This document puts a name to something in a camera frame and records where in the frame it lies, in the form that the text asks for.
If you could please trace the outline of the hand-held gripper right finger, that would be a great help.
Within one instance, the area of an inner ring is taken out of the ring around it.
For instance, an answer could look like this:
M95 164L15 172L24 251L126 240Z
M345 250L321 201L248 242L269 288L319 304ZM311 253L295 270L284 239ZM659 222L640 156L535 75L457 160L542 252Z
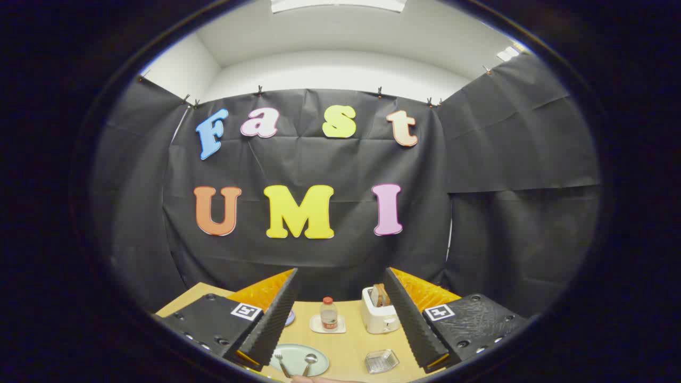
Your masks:
M458 296L396 268L385 269L383 284L425 373L487 353L530 323L484 294Z

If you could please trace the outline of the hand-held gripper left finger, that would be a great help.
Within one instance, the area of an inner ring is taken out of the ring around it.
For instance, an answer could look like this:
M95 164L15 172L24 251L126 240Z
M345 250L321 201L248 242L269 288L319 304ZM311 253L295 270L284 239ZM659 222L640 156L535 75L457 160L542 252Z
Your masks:
M194 346L260 372L270 363L297 296L293 268L228 297L204 294L155 319Z

